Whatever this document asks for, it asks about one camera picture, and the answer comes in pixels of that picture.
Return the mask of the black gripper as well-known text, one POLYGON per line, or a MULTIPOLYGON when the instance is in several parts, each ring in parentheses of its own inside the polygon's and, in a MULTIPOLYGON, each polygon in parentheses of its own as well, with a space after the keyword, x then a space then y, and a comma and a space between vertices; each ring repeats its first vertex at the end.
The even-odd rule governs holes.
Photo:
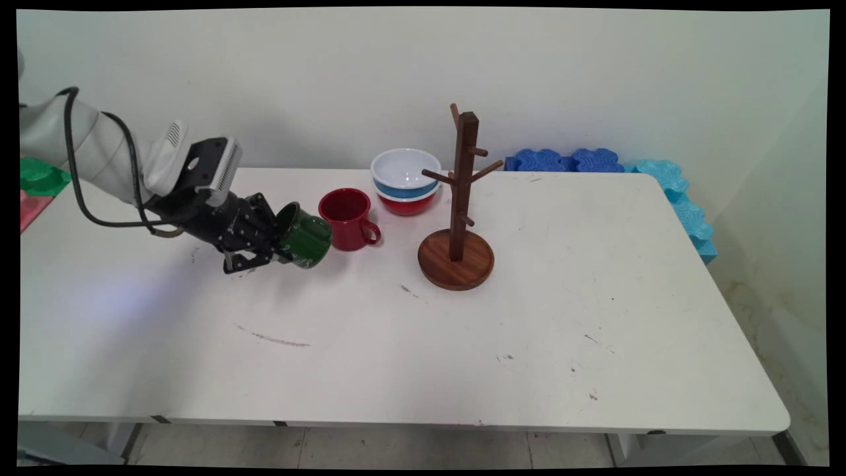
POLYGON ((148 202, 148 210, 223 253, 223 273, 235 274, 273 262, 291 263, 290 255, 260 236, 278 236, 278 220, 262 193, 241 198, 227 193, 222 205, 208 204, 209 192, 175 192, 148 202))

